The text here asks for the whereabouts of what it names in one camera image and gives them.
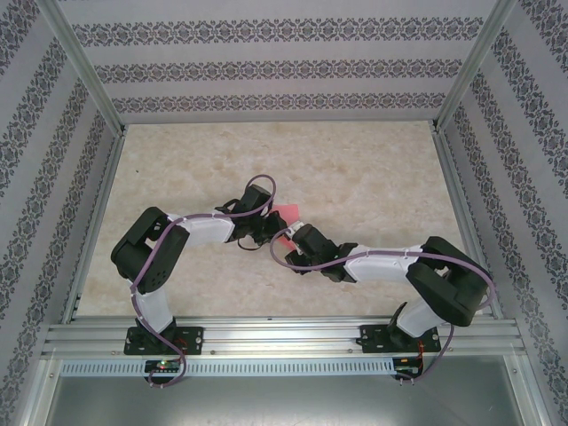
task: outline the wire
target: wire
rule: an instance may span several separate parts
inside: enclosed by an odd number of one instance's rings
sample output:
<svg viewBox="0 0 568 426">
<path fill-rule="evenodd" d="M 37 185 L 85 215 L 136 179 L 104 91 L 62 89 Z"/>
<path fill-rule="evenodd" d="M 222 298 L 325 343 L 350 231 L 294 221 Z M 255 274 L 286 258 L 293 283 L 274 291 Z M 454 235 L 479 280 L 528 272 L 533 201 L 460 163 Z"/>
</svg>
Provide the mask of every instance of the wire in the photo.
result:
<svg viewBox="0 0 568 426">
<path fill-rule="evenodd" d="M 270 180 L 271 183 L 272 183 L 272 193 L 271 193 L 270 198 L 268 199 L 267 202 L 265 202 L 262 206 L 260 206 L 256 209 L 253 209 L 251 211 L 245 211 L 243 213 L 230 213 L 230 214 L 225 214 L 225 213 L 219 213 L 219 214 L 216 214 L 216 213 L 213 213 L 213 214 L 211 214 L 211 213 L 198 213 L 198 214 L 194 214 L 194 215 L 179 217 L 178 219 L 171 221 L 168 224 L 168 226 L 166 226 L 166 228 L 163 230 L 162 235 L 160 235 L 160 238 L 158 238 L 158 240 L 156 241 L 156 243 L 154 245 L 154 248 L 150 252 L 150 256 L 148 256 L 148 259 L 144 263 L 144 266 L 142 266 L 142 269 L 140 269 L 138 276 L 136 277 L 134 282 L 130 285 L 130 298 L 132 299 L 132 306 L 134 307 L 134 311 L 136 312 L 136 314 L 138 316 L 138 320 L 144 326 L 144 328 L 150 332 L 150 334 L 154 335 L 160 342 L 164 343 L 166 346 L 171 348 L 177 355 L 179 355 L 179 358 L 181 359 L 181 362 L 182 362 L 182 365 L 183 365 L 181 373 L 179 375 L 177 375 L 176 377 L 174 377 L 173 379 L 171 379 L 167 383 L 154 383 L 154 382 L 152 382 L 152 377 L 155 373 L 155 370 L 151 371 L 150 374 L 148 375 L 148 382 L 150 383 L 150 387 L 155 386 L 155 387 L 159 387 L 159 388 L 163 389 L 163 388 L 167 388 L 167 387 L 172 386 L 172 385 L 176 384 L 177 382 L 179 382 L 181 379 L 183 379 L 183 377 L 185 376 L 185 372 L 187 371 L 187 360 L 185 359 L 184 353 L 175 344 L 171 343 L 169 340 L 167 340 L 162 335 L 160 335 L 160 333 L 158 333 L 156 330 L 154 330 L 150 326 L 150 324 L 148 324 L 148 322 L 144 318 L 144 315 L 142 315 L 142 311 L 140 310 L 140 307 L 138 306 L 138 302 L 136 300 L 137 287 L 140 284 L 140 281 L 142 281 L 142 279 L 144 278 L 144 275 L 148 271 L 148 268 L 150 268 L 150 265 L 152 264 L 154 258 L 156 257 L 156 254 L 157 254 L 158 250 L 160 249 L 160 246 L 163 244 L 163 241 L 165 240 L 166 236 L 172 230 L 172 228 L 174 226 L 176 226 L 177 224 L 184 222 L 186 220 L 192 220 L 192 219 L 196 219 L 196 218 L 205 218 L 205 217 L 218 217 L 218 218 L 246 217 L 246 216 L 254 215 L 254 214 L 258 213 L 259 211 L 263 211 L 266 208 L 270 208 L 270 206 L 272 205 L 272 202 L 274 201 L 274 196 L 276 195 L 276 181 L 271 176 L 265 175 L 265 174 L 256 175 L 249 180 L 249 182 L 247 183 L 245 188 L 248 188 L 249 186 L 251 186 L 252 183 L 259 178 L 266 178 L 266 179 Z"/>
<path fill-rule="evenodd" d="M 421 251 L 400 251 L 400 250 L 380 250 L 380 249 L 375 249 L 375 250 L 369 250 L 367 252 L 362 252 L 362 253 L 358 253 L 357 255 L 351 255 L 351 256 L 346 256 L 346 257 L 341 257 L 339 259 L 336 260 L 332 260 L 331 262 L 326 262 L 324 264 L 316 264 L 314 266 L 296 266 L 294 264 L 287 264 L 285 262 L 282 262 L 277 256 L 276 253 L 274 253 L 274 242 L 281 236 L 283 235 L 286 231 L 291 231 L 290 228 L 286 228 L 283 229 L 281 231 L 278 231 L 271 239 L 270 241 L 270 254 L 272 256 L 272 259 L 274 259 L 274 261 L 277 264 L 280 264 L 282 266 L 287 267 L 288 269 L 292 269 L 294 271 L 320 271 L 324 268 L 328 268 L 329 266 L 333 266 L 335 264 L 342 264 L 344 262 L 347 262 L 348 260 L 353 260 L 353 259 L 358 259 L 360 257 L 365 257 L 365 256 L 371 256 L 371 255 L 379 255 L 379 256 L 396 256 L 396 257 L 401 257 L 401 256 L 410 256 L 410 257 L 426 257 L 428 259 L 435 259 L 435 260 L 441 260 L 444 262 L 450 262 L 452 264 L 457 264 L 461 267 L 467 268 L 471 271 L 473 271 L 474 273 L 476 273 L 477 275 L 479 275 L 487 284 L 487 287 L 489 287 L 490 292 L 489 295 L 487 295 L 486 300 L 481 303 L 478 307 L 478 309 L 484 309 L 486 306 L 488 306 L 492 300 L 495 298 L 495 284 L 493 284 L 493 281 L 491 280 L 491 278 L 481 269 L 479 269 L 478 267 L 476 267 L 473 264 L 469 264 L 467 262 L 464 262 L 461 259 L 456 259 L 455 257 L 450 257 L 450 256 L 443 256 L 443 255 L 436 255 L 433 253 L 422 253 Z M 446 344 L 444 345 L 444 347 L 442 348 L 442 350 L 440 351 L 440 353 L 438 354 L 438 356 L 432 361 L 432 363 L 429 365 L 429 367 L 426 369 L 426 371 L 424 371 L 419 377 L 417 377 L 416 379 L 414 379 L 414 382 L 420 381 L 422 380 L 424 377 L 428 376 L 429 374 L 431 374 L 431 372 L 437 367 L 439 361 L 442 359 L 442 356 L 444 355 L 444 353 L 446 353 L 447 348 L 450 345 L 450 342 L 452 341 L 452 338 L 454 337 L 454 325 L 450 324 L 450 334 L 447 337 L 446 340 Z"/>
<path fill-rule="evenodd" d="M 237 246 L 239 246 L 239 249 L 243 249 L 243 250 L 245 250 L 245 251 L 257 251 L 257 250 L 259 250 L 261 247 L 263 247 L 263 245 L 264 245 L 264 243 L 263 243 L 263 244 L 261 244 L 260 246 L 254 247 L 254 248 L 243 247 L 243 246 L 241 245 L 241 240 L 242 240 L 242 238 L 239 238 L 239 239 L 237 240 Z"/>
</svg>

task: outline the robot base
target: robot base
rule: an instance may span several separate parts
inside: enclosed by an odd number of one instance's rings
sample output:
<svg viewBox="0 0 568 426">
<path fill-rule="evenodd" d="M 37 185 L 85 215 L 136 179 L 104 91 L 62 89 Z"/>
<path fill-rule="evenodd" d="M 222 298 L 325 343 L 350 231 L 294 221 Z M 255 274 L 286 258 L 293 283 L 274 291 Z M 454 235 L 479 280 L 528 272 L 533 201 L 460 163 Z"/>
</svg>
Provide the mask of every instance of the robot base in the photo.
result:
<svg viewBox="0 0 568 426">
<path fill-rule="evenodd" d="M 434 327 L 426 331 L 423 335 L 416 339 L 408 338 L 407 344 L 400 346 L 391 340 L 391 335 L 386 325 L 365 325 L 361 326 L 361 337 L 355 340 L 356 344 L 360 344 L 363 353 L 406 353 L 417 352 L 418 344 L 422 342 L 423 351 L 440 352 L 440 340 L 438 330 Z"/>
<path fill-rule="evenodd" d="M 161 332 L 161 335 L 181 349 L 185 355 L 201 355 L 203 327 L 176 327 L 174 320 Z M 124 355 L 176 355 L 176 353 L 144 327 L 138 325 L 128 329 Z"/>
</svg>

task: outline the table surface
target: table surface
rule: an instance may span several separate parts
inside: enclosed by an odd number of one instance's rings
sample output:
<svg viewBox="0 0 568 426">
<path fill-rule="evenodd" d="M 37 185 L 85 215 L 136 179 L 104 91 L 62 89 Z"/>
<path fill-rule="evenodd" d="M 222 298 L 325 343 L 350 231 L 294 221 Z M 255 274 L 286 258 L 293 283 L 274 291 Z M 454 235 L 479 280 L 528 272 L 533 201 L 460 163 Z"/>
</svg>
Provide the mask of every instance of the table surface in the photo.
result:
<svg viewBox="0 0 568 426">
<path fill-rule="evenodd" d="M 258 173 L 276 179 L 277 204 L 298 204 L 302 220 L 335 243 L 403 248 L 439 235 L 462 247 L 426 122 L 132 125 L 78 314 L 134 313 L 110 253 L 147 207 L 210 212 L 240 198 Z M 406 283 L 300 276 L 267 247 L 234 243 L 187 249 L 166 286 L 170 309 L 185 316 L 389 315 L 417 297 Z"/>
</svg>

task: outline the black mounting plate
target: black mounting plate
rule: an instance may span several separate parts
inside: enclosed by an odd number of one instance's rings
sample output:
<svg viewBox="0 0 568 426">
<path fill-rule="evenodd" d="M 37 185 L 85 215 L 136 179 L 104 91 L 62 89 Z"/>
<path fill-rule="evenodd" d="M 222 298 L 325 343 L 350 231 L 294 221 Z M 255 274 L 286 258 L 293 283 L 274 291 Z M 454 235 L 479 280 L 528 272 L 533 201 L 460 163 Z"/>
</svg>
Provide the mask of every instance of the black mounting plate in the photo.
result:
<svg viewBox="0 0 568 426">
<path fill-rule="evenodd" d="M 424 344 L 424 353 L 440 352 L 440 340 L 438 330 L 434 327 L 428 330 L 417 339 L 412 339 L 407 347 L 400 348 L 390 339 L 386 325 L 370 324 L 359 328 L 361 337 L 355 340 L 356 344 L 360 344 L 363 353 L 409 353 L 418 352 L 418 342 Z"/>
<path fill-rule="evenodd" d="M 139 333 L 139 327 L 128 329 L 126 343 L 124 344 L 124 355 L 176 355 L 170 347 L 165 347 L 165 349 L 157 349 L 155 345 L 146 347 L 140 340 Z M 171 341 L 185 355 L 201 355 L 203 327 L 176 327 L 174 338 Z"/>
</svg>

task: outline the red object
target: red object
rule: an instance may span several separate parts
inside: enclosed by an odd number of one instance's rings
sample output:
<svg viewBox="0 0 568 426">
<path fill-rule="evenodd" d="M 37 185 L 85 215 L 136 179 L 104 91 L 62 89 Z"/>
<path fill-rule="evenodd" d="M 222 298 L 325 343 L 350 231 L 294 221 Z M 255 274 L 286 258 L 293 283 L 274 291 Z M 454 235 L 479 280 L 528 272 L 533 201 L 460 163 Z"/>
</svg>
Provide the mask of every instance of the red object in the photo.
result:
<svg viewBox="0 0 568 426">
<path fill-rule="evenodd" d="M 286 225 L 288 226 L 300 220 L 300 209 L 298 208 L 297 204 L 287 204 L 285 206 L 273 206 L 271 211 L 278 211 L 280 213 L 280 217 L 284 219 L 284 222 L 286 222 Z M 285 237 L 278 238 L 278 242 L 282 243 L 290 250 L 296 249 L 294 243 L 292 243 L 292 241 L 288 241 Z"/>
</svg>

